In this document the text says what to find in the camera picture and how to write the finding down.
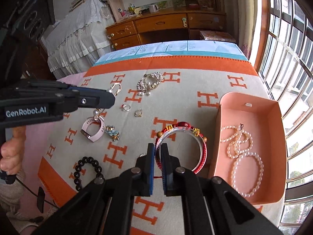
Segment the left hand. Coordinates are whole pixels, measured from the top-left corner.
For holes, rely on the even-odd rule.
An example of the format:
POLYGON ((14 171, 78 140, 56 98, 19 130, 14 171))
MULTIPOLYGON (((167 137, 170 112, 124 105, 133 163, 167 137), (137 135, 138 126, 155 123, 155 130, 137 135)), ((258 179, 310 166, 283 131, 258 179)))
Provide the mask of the left hand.
POLYGON ((24 156, 26 127, 6 129, 8 139, 1 147, 1 169, 9 175, 17 174, 22 167, 24 156))

